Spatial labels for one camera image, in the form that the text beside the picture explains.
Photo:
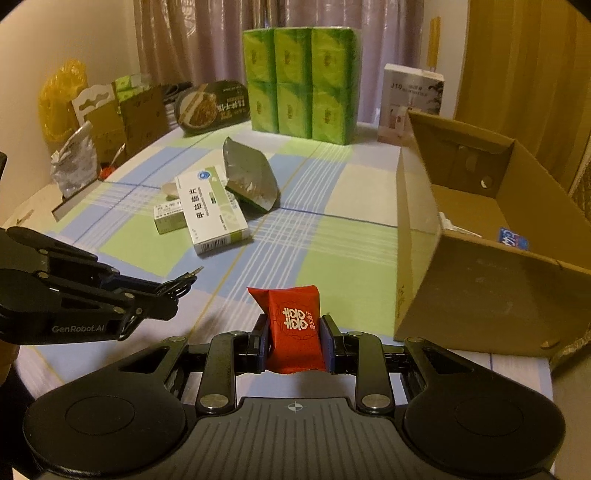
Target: green tissue package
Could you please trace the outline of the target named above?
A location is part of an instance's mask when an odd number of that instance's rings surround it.
[[[252,129],[279,133],[277,119],[277,85],[267,82],[248,82],[248,102]]]
[[[311,34],[306,27],[274,29],[277,83],[312,82]]]
[[[312,137],[312,87],[298,83],[277,84],[279,133]]]
[[[314,85],[312,138],[347,145],[353,140],[357,123],[357,89]]]
[[[257,28],[242,33],[247,82],[275,83],[274,28]]]
[[[361,34],[354,28],[317,27],[311,39],[312,83],[357,88],[361,72]]]

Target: red object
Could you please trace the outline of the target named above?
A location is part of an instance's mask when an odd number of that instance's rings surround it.
[[[99,178],[101,180],[106,179],[109,175],[111,175],[115,171],[115,167],[105,167],[100,171]]]
[[[278,374],[325,371],[318,332],[318,288],[314,285],[285,290],[249,287],[248,291],[269,316],[272,346],[267,370]]]

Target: curtain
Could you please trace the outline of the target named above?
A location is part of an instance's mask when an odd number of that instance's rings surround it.
[[[260,22],[261,8],[256,0],[134,0],[142,73],[158,83],[244,82],[241,32]]]
[[[591,24],[567,0],[471,0],[456,119],[517,138],[569,190],[591,129]]]
[[[245,81],[242,30],[264,26],[360,28],[359,119],[371,122],[386,63],[418,66],[423,0],[135,0],[143,73],[160,83]]]

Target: label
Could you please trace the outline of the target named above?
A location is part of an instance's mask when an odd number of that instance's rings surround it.
[[[507,230],[507,228],[501,228],[499,230],[499,242],[508,247],[519,248],[520,250],[527,250],[530,246],[527,238],[517,235],[517,233],[511,230]]]
[[[106,325],[72,325],[71,327],[60,327],[54,325],[51,328],[53,333],[93,333],[104,332]]]

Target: white wall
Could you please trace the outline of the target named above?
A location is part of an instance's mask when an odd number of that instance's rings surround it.
[[[37,97],[70,58],[86,64],[90,85],[138,73],[133,0],[24,0],[0,22],[0,225],[50,182]]]
[[[441,73],[445,79],[440,115],[446,118],[453,118],[456,110],[464,64],[468,4],[469,0],[424,0],[420,67],[427,69],[429,23],[433,17],[441,17],[436,72]]]

